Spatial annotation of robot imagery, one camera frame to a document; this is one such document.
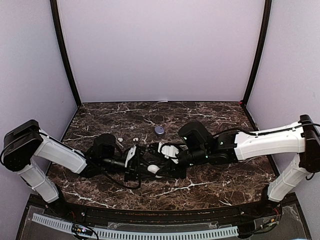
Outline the white earbud charging case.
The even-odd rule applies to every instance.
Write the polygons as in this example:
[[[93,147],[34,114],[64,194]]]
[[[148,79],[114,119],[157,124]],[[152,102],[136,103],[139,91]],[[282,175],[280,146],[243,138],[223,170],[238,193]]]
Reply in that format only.
[[[155,178],[162,178],[162,176],[157,175],[157,172],[160,170],[157,165],[151,164],[147,167],[147,170],[152,174],[155,174]]]

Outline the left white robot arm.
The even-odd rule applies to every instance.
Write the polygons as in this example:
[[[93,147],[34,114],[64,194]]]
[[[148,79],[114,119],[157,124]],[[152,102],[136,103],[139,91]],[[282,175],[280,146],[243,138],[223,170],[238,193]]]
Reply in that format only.
[[[124,153],[116,144],[116,137],[110,133],[98,135],[92,146],[82,152],[54,139],[32,119],[8,132],[3,141],[1,164],[16,172],[45,202],[51,204],[51,210],[60,218],[67,218],[71,208],[62,200],[63,194],[37,165],[34,157],[46,159],[83,178],[104,175],[116,184],[108,172],[123,171],[135,180],[141,180],[139,147],[135,145]]]

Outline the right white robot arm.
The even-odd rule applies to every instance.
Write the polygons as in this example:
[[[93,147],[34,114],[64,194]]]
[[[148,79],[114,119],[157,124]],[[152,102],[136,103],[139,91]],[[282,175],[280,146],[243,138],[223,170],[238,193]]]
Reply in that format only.
[[[152,143],[148,152],[167,160],[162,167],[147,169],[156,176],[184,179],[187,168],[211,164],[238,163],[251,158],[281,153],[294,153],[287,168],[264,189],[264,199],[255,205],[255,213],[266,217],[275,203],[295,188],[309,174],[320,171],[320,133],[318,124],[309,115],[289,125],[262,131],[247,131],[239,127],[223,130],[215,135],[198,121],[180,128],[181,143]]]

